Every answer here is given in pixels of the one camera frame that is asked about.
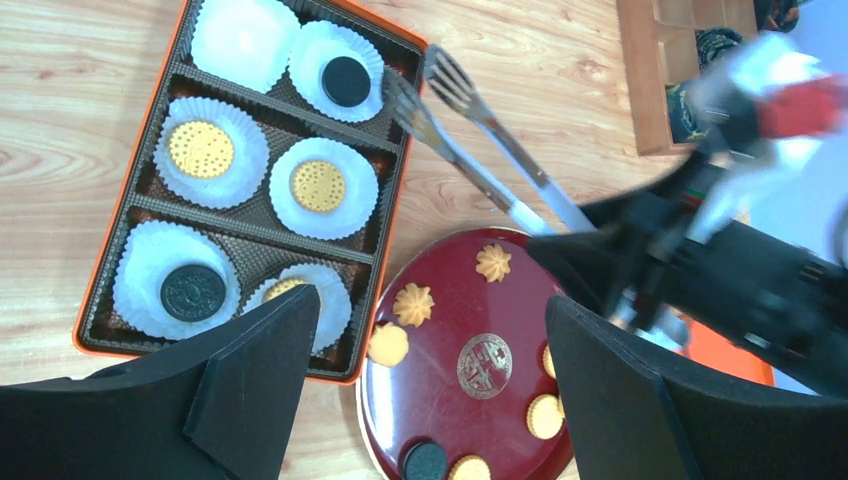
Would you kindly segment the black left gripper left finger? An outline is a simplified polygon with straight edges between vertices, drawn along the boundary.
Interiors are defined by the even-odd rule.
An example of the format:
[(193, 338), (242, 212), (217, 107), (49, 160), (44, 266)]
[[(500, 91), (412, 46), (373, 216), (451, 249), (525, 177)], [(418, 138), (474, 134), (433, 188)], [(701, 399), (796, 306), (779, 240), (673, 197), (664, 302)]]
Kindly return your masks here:
[(301, 285), (86, 378), (3, 386), (2, 477), (277, 478), (318, 316)]

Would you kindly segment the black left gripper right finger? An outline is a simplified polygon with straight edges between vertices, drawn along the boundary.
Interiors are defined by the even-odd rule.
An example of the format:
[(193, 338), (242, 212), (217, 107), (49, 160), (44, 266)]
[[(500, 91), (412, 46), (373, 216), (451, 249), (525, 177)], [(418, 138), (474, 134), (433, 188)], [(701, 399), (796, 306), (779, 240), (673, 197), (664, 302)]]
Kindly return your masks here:
[(554, 296), (547, 336), (584, 479), (843, 479), (847, 404), (693, 362)]

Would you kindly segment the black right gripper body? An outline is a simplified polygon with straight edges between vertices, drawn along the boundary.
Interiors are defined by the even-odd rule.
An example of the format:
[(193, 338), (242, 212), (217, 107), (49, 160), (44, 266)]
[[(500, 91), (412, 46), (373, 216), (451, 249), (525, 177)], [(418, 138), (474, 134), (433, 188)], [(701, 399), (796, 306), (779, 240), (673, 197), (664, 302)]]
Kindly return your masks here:
[(592, 231), (536, 236), (526, 249), (602, 317), (633, 289), (638, 328), (669, 305), (817, 393), (845, 396), (846, 227), (833, 236), (835, 262), (736, 220), (687, 238), (717, 190), (717, 168), (694, 152), (649, 186), (584, 205)]

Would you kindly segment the orange box lid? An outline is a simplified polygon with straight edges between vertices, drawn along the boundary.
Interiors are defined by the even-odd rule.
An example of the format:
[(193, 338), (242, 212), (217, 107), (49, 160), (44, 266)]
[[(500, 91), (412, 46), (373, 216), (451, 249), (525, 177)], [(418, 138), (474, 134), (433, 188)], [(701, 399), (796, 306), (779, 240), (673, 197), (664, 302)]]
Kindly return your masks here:
[(754, 383), (774, 387), (770, 365), (753, 354), (732, 345), (717, 333), (685, 316), (690, 340), (682, 349), (687, 358), (720, 372)]

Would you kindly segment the black chocolate cookie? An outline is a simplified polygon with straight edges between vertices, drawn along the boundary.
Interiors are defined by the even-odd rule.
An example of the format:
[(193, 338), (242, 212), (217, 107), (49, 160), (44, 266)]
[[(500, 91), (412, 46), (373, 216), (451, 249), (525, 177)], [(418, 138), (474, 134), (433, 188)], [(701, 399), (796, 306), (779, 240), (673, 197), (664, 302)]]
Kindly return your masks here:
[(171, 271), (160, 287), (165, 311), (178, 321), (197, 323), (215, 315), (226, 298), (223, 278), (212, 268), (189, 264)]
[(332, 102), (346, 108), (362, 104), (371, 91), (368, 71), (349, 56), (334, 57), (323, 67), (321, 85)]
[(433, 441), (420, 441), (411, 446), (400, 469), (403, 480), (444, 480), (447, 472), (447, 454)]

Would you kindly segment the orange cookie box tray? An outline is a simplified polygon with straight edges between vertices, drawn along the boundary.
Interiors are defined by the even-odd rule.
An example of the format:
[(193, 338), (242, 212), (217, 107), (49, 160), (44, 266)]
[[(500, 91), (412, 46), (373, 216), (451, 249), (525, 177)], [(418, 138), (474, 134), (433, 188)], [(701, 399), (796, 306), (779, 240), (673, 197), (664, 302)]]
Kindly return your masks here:
[[(267, 93), (199, 69), (193, 62), (191, 41), (202, 2), (181, 5), (181, 17), (147, 107), (98, 266), (76, 320), (74, 343), (85, 353), (130, 358), (178, 341), (152, 337), (131, 327), (114, 308), (115, 277), (131, 230), (148, 221), (163, 221), (207, 236), (229, 257), (241, 289), (239, 308), (231, 319), (245, 314), (243, 308), (260, 284), (287, 267), (314, 263), (335, 270), (350, 295), (352, 314), (333, 345), (318, 355), (313, 355), (311, 348), (307, 374), (319, 381), (350, 384), (362, 369), (375, 318), (410, 137), (393, 119), (383, 95), (382, 110), (368, 121), (347, 123), (323, 115), (296, 91), (288, 63), (283, 77)], [(354, 30), (382, 56), (383, 78), (386, 71), (392, 71), (419, 84), (427, 47), (424, 39), (352, 1), (280, 2), (294, 11), (301, 28), (311, 21), (326, 20)], [(194, 96), (240, 108), (266, 137), (270, 157), (265, 176), (258, 190), (239, 205), (213, 209), (192, 203), (169, 190), (156, 169), (154, 151), (170, 103)], [(296, 142), (314, 137), (353, 148), (375, 171), (376, 207), (365, 226), (345, 238), (321, 240), (297, 234), (281, 223), (271, 205), (269, 181), (274, 163)]]

